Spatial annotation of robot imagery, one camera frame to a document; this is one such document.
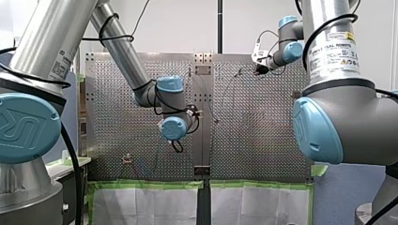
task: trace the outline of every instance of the white sticker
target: white sticker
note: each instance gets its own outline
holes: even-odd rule
[[[311,79],[328,76],[338,70],[360,73],[360,63],[355,42],[334,39],[313,47],[308,56]]]
[[[70,54],[60,50],[50,71],[49,79],[63,82],[67,78],[72,60],[73,58]]]
[[[350,32],[334,32],[328,34],[328,40],[346,39],[355,41],[354,35]]]

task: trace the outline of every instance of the pegboard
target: pegboard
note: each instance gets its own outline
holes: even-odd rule
[[[300,62],[254,77],[249,55],[214,55],[213,69],[211,178],[306,181],[312,162],[298,150],[292,123],[309,81]]]
[[[253,76],[249,55],[141,53],[152,78],[184,78],[187,103],[204,111],[197,133],[177,154],[161,138],[153,109],[134,105],[133,93],[108,53],[87,57],[87,147],[91,180],[192,180],[195,165],[212,179],[305,182],[311,162],[294,141],[293,94],[309,79],[300,64],[284,75]],[[206,65],[210,74],[198,75]],[[132,155],[131,164],[121,158]]]
[[[183,77],[186,100],[191,102],[191,55],[140,56],[153,78]],[[86,64],[87,147],[93,158],[89,178],[192,180],[191,136],[182,142],[184,152],[177,154],[160,135],[157,124],[162,117],[134,103],[134,94],[108,53],[93,53]],[[122,161],[127,154],[131,163]]]

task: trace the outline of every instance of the green tape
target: green tape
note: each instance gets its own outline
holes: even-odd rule
[[[279,182],[267,182],[267,181],[249,181],[249,180],[228,180],[210,181],[210,186],[212,188],[243,188],[243,187],[253,187],[253,188],[278,188],[278,189],[292,189],[292,190],[308,190],[312,188],[311,184],[289,184],[289,183],[279,183]]]
[[[159,181],[140,181],[140,180],[117,180],[117,181],[96,181],[89,182],[88,185],[94,189],[200,189],[203,188],[202,181],[194,182],[159,182]]]
[[[311,176],[323,176],[328,171],[328,165],[311,166]]]
[[[83,83],[85,79],[85,75],[83,73],[79,74],[79,83]]]

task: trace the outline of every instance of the metal base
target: metal base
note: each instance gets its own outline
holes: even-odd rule
[[[0,221],[2,225],[61,225],[62,206],[62,185],[55,182],[44,196],[0,208]]]

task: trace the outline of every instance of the robotic arm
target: robotic arm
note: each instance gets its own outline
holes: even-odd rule
[[[305,38],[303,66],[311,79],[293,107],[298,148],[313,161],[387,166],[385,182],[373,203],[374,216],[366,225],[397,224],[398,96],[375,89],[373,82],[360,76],[352,28],[358,16],[350,13],[356,3],[302,0],[302,24],[295,17],[283,18],[280,49],[256,62],[264,73],[289,64],[300,52],[299,45],[289,47],[289,41]]]
[[[90,19],[137,104],[162,107],[160,128],[167,140],[172,144],[181,140],[195,122],[192,118],[198,119],[196,107],[185,103],[180,77],[149,78],[130,40],[120,38],[126,33],[109,1],[41,0],[9,67],[0,66],[5,70],[0,72],[2,224],[62,224],[62,186],[51,181],[41,157],[61,131],[69,150],[73,148],[60,119],[66,104],[62,88],[70,86],[65,79]],[[77,205],[81,205],[80,169],[74,151],[70,152]]]
[[[304,39],[302,22],[295,16],[286,16],[279,21],[279,50],[274,54],[260,50],[261,35],[255,42],[252,60],[257,65],[256,74],[267,74],[272,70],[291,64],[302,56],[302,45],[298,40]]]

